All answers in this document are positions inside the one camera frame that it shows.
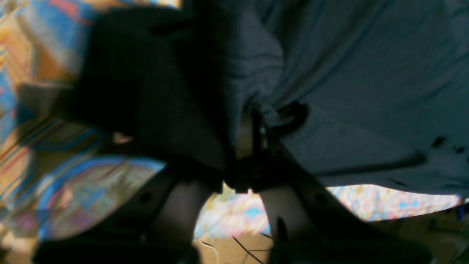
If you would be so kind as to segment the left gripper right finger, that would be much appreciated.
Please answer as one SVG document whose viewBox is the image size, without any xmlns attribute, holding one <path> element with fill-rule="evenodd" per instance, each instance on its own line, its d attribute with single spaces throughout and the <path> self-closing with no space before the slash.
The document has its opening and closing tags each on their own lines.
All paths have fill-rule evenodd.
<svg viewBox="0 0 469 264">
<path fill-rule="evenodd" d="M 261 117 L 252 111 L 254 167 L 250 189 L 268 216 L 269 264 L 431 264 L 431 251 L 363 222 L 318 180 L 263 147 Z"/>
</svg>

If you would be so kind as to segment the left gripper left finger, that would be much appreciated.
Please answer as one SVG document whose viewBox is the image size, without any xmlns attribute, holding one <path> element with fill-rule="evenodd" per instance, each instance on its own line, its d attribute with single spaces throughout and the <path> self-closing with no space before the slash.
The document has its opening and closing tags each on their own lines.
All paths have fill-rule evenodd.
<svg viewBox="0 0 469 264">
<path fill-rule="evenodd" d="M 205 202 L 222 191 L 226 169 L 236 162 L 233 149 L 214 154 L 210 147 L 179 154 L 140 147 L 144 157 L 163 162 L 132 197 L 95 226 L 75 236 L 46 239 L 34 264 L 199 264 L 193 246 L 196 221 Z"/>
</svg>

